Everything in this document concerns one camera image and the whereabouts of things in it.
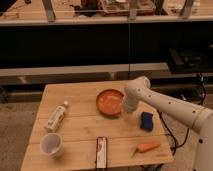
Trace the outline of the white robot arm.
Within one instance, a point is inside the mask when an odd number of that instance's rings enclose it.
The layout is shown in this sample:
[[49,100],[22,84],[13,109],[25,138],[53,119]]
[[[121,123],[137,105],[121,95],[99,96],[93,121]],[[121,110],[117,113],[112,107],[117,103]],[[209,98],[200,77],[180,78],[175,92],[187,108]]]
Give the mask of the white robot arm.
[[124,92],[126,113],[133,113],[143,101],[196,132],[199,140],[193,171],[213,171],[213,109],[153,91],[145,76],[128,80]]

